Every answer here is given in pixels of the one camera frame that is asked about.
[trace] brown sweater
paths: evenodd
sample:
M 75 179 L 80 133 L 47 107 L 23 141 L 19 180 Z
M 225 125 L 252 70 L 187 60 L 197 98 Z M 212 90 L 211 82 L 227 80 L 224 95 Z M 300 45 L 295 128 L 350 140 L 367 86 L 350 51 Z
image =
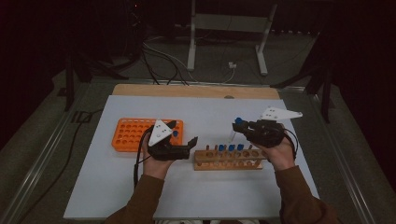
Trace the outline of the brown sweater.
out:
M 298 166 L 276 172 L 282 197 L 283 223 L 337 223 L 333 208 L 312 196 Z M 128 204 L 107 218 L 106 224 L 152 224 L 163 191 L 163 180 L 142 175 Z

